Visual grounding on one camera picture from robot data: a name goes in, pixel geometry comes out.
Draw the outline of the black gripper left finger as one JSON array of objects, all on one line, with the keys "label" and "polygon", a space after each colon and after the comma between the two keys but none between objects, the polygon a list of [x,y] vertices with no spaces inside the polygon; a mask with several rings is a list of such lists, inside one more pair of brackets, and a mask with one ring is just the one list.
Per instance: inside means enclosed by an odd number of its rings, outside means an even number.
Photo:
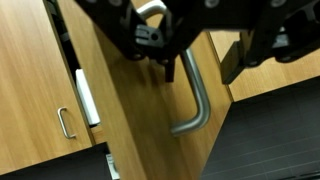
[{"label": "black gripper left finger", "polygon": [[174,79],[175,58],[203,30],[249,30],[261,14],[263,0],[153,0],[164,13],[156,28],[133,0],[74,0],[128,59],[145,57],[165,67]]}]

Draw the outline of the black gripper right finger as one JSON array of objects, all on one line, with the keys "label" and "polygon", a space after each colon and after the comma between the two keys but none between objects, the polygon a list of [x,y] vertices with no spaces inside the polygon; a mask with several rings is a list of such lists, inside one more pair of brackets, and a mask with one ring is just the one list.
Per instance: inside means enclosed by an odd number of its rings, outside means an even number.
[{"label": "black gripper right finger", "polygon": [[319,0],[265,0],[253,26],[239,34],[221,62],[223,84],[269,58],[290,63],[319,48]]}]

